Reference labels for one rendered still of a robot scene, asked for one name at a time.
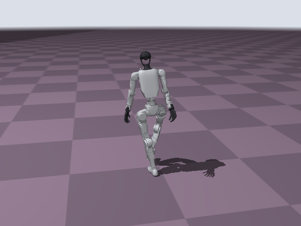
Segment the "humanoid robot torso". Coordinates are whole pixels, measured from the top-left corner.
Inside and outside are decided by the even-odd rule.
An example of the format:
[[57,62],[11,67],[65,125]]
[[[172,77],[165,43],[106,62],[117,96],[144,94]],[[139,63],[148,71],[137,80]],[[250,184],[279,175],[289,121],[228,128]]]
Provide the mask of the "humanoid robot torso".
[[159,106],[155,101],[159,92],[159,76],[156,68],[150,70],[139,70],[138,80],[140,83],[140,90],[143,96],[147,99],[145,109],[147,116],[159,115]]

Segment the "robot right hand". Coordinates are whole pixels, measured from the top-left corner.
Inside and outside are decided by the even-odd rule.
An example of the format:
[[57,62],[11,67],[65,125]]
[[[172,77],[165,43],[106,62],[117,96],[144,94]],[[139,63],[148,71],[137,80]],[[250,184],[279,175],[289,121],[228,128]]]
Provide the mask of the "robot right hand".
[[169,118],[169,120],[172,118],[172,120],[170,121],[170,122],[172,122],[172,121],[174,121],[176,119],[177,115],[176,115],[176,112],[174,110],[173,104],[170,104],[170,105],[171,105],[171,108],[169,109],[169,111],[170,111],[170,118]]

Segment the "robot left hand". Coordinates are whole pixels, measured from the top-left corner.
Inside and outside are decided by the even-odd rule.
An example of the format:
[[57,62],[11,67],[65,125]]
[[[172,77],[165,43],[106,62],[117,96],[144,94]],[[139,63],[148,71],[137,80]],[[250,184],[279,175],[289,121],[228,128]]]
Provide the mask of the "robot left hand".
[[[129,116],[129,107],[126,107],[126,109],[125,109],[125,117],[124,117],[124,121],[126,122],[126,123],[129,123],[130,121],[128,120],[128,116]],[[130,116],[129,116],[129,118],[130,118]]]

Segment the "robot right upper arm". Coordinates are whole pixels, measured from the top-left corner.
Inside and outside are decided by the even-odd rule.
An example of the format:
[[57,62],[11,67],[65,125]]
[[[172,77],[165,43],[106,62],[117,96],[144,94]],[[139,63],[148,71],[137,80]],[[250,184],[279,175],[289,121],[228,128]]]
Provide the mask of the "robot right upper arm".
[[160,82],[162,85],[161,92],[163,94],[168,93],[166,73],[163,69],[157,69],[157,71],[158,71],[158,75],[160,76]]

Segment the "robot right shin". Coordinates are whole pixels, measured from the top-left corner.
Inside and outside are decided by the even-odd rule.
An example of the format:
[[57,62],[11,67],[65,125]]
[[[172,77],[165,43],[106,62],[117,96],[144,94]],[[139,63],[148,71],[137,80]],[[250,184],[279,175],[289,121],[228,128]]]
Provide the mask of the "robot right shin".
[[160,130],[161,130],[161,126],[159,127],[159,129],[158,129],[158,133],[156,133],[156,132],[153,132],[153,134],[152,134],[152,141],[153,141],[153,143],[152,143],[152,147],[154,148],[154,146],[155,146],[155,144],[156,144],[156,142],[157,142],[157,140],[158,140],[158,137],[159,137],[159,134],[160,134]]

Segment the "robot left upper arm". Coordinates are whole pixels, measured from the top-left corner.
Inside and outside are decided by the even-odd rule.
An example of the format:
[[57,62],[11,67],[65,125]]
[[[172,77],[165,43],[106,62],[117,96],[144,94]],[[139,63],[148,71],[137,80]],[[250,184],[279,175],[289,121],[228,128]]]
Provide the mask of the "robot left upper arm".
[[130,78],[130,96],[134,96],[136,95],[136,80],[138,79],[138,74],[139,72],[134,72],[131,74],[131,78]]

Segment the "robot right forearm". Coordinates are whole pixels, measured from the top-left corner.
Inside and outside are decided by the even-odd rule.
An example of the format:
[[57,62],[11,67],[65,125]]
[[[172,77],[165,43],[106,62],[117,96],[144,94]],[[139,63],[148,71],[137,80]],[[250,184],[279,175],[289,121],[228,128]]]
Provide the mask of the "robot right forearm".
[[171,98],[170,98],[169,89],[168,89],[168,93],[164,94],[164,97],[165,97],[166,105],[167,105],[168,109],[170,109],[171,108],[170,104],[172,104],[172,101],[171,101]]

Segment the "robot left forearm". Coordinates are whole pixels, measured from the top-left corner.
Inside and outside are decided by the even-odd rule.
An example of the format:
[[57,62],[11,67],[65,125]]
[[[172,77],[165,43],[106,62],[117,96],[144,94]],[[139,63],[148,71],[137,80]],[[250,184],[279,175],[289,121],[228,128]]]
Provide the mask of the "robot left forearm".
[[129,107],[129,110],[131,110],[134,96],[130,96],[130,90],[128,91],[128,97],[127,98],[128,99],[127,99],[127,106],[126,107]]

